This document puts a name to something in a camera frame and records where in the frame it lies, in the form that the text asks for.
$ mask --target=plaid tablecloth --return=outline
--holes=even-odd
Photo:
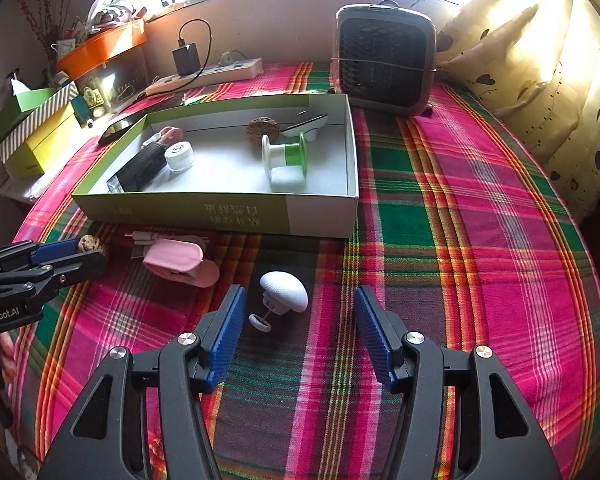
[[[250,81],[197,89],[197,100],[325,91],[311,64],[269,66]],[[130,226],[90,222],[73,188],[104,150],[85,145],[33,208],[18,240],[97,234],[106,275],[73,286],[16,341],[11,389],[18,438],[43,457],[69,407],[115,345],[158,348],[231,283],[263,313],[258,280],[287,270],[305,284],[305,314],[248,323],[226,383],[204,399],[226,478],[376,478],[400,399],[381,390],[352,315],[358,284],[373,287],[407,327],[450,348],[489,344],[539,419],[565,478],[600,443],[600,287],[564,204],[521,145],[468,94],[436,83],[430,118],[354,108],[360,206],[349,241],[212,236],[221,279],[210,289],[167,282],[130,260]],[[157,396],[149,401],[155,477],[164,476]],[[452,449],[448,414],[440,476]]]

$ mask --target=blue textured pad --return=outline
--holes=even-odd
[[[247,295],[243,288],[236,294],[229,312],[224,317],[224,323],[218,331],[209,359],[209,374],[206,377],[208,391],[216,389],[218,384],[226,379],[231,360],[234,358],[235,347],[242,331],[244,313],[246,311]]]
[[[79,238],[70,238],[61,242],[41,245],[38,250],[31,255],[31,263],[43,265],[47,262],[71,256],[78,252]]]
[[[376,379],[391,390],[397,383],[391,347],[366,294],[360,288],[354,295],[353,311],[356,314],[356,324],[365,342],[366,351],[371,358]]]

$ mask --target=white mushroom-shaped object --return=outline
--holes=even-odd
[[[295,312],[306,310],[309,302],[306,289],[294,275],[274,270],[261,277],[260,285],[264,288],[262,303],[267,307],[268,312],[263,317],[251,314],[249,322],[261,332],[271,332],[271,325],[266,321],[271,312],[282,316],[289,310]]]

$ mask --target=green spool half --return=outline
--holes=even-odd
[[[288,166],[302,166],[302,174],[306,176],[306,141],[300,134],[300,142],[285,144],[285,161]]]

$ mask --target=blue gripper pad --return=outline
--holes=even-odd
[[[34,265],[43,265],[53,260],[71,256],[78,252],[79,241],[80,238],[70,238],[61,242],[40,245],[36,252],[31,254],[31,263]]]
[[[406,376],[404,350],[400,339],[403,334],[396,332],[396,328],[402,330],[404,326],[395,327],[392,324],[369,286],[361,286],[356,291],[353,311],[376,379],[390,392],[394,392],[398,379]]]
[[[224,310],[224,305],[221,305],[216,312],[217,316],[224,316],[222,326],[217,332],[215,340],[209,348],[209,373],[205,380],[205,391],[212,392],[218,384],[226,379],[226,374],[229,370],[231,360],[234,358],[235,347],[238,344],[238,338],[242,331],[244,323],[244,313],[246,310],[247,295],[242,287],[239,288],[234,300]],[[202,345],[205,345],[205,340],[209,334],[205,334]]]

